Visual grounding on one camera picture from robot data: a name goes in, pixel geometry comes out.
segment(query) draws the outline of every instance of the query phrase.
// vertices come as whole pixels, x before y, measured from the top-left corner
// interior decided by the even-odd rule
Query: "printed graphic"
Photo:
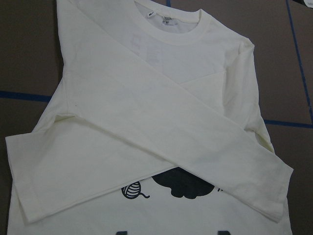
[[[229,231],[218,231],[217,235],[231,235]]]
[[[139,195],[142,195],[145,198],[149,198],[150,196],[146,196],[145,194],[141,193],[141,185],[140,182],[137,181],[131,185],[123,187],[122,189],[123,195],[128,199],[135,199]]]
[[[127,235],[127,231],[117,232],[115,235]]]
[[[181,169],[180,167],[152,176],[159,185],[171,188],[174,197],[195,199],[198,196],[209,194],[214,185]]]

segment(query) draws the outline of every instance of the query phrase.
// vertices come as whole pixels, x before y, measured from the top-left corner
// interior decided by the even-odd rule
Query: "crew neck collar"
[[[199,9],[195,12],[187,12],[178,9],[174,9],[168,6],[161,5],[151,0],[121,0],[125,11],[132,18],[134,23],[138,25],[143,31],[150,36],[172,45],[185,45],[192,44],[198,41],[208,29],[211,16]],[[198,23],[195,28],[186,33],[170,33],[163,31],[152,24],[140,13],[135,2],[140,5],[155,11],[157,14],[178,19],[186,23]]]

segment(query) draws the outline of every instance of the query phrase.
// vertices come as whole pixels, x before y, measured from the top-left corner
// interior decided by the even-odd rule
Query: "sleeve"
[[[65,89],[67,112],[55,108],[42,118],[44,128],[6,138],[14,187],[29,222],[174,166],[280,220],[289,166],[93,22],[86,19],[84,26],[82,51],[63,78],[71,85]],[[229,79],[255,79],[251,53],[239,54]]]
[[[241,126],[259,144],[274,152],[261,117],[254,66],[254,44],[247,38],[239,55],[227,67],[224,88],[224,115]]]

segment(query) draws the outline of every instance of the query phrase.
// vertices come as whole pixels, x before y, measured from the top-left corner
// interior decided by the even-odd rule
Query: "blue tape line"
[[[49,102],[51,100],[51,96],[47,96],[47,95],[4,92],[4,91],[0,91],[0,98],[22,99],[22,100],[31,100],[31,101],[39,101],[39,102]]]
[[[293,126],[293,127],[302,127],[313,129],[312,124],[304,124],[297,122],[287,122],[287,121],[274,121],[274,120],[264,120],[265,124],[279,125],[279,126]]]
[[[312,105],[311,105],[311,101],[310,101],[310,97],[309,97],[309,91],[308,91],[308,87],[307,87],[307,82],[306,82],[306,79],[305,79],[305,76],[304,76],[304,72],[303,72],[303,66],[302,66],[301,56],[300,56],[300,52],[299,52],[299,47],[298,47],[297,38],[296,38],[296,35],[295,35],[295,31],[294,31],[294,26],[293,26],[293,21],[292,21],[292,16],[291,16],[291,10],[290,10],[290,6],[289,6],[288,0],[286,0],[286,5],[287,5],[287,11],[288,11],[288,15],[289,15],[289,21],[290,21],[290,26],[291,26],[293,41],[294,41],[294,45],[295,45],[295,50],[296,50],[296,52],[297,52],[298,63],[299,63],[299,67],[300,67],[301,78],[302,78],[302,82],[303,82],[303,87],[304,87],[304,91],[305,91],[305,96],[306,96],[306,98],[307,98],[307,103],[308,103],[308,107],[309,107],[309,113],[310,113],[310,117],[311,117],[311,123],[313,124]]]

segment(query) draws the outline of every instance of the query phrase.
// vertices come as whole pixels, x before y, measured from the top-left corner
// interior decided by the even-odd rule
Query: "t-shirt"
[[[253,43],[203,10],[59,0],[63,78],[6,138],[8,234],[291,234]]]

